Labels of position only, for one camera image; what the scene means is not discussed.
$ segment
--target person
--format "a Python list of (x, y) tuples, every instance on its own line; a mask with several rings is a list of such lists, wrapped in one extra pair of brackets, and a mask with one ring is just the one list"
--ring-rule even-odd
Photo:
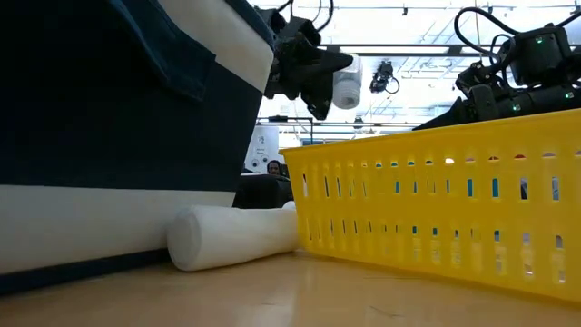
[(266, 166), (267, 172), (272, 175), (281, 175), (281, 163), (278, 160), (272, 160)]

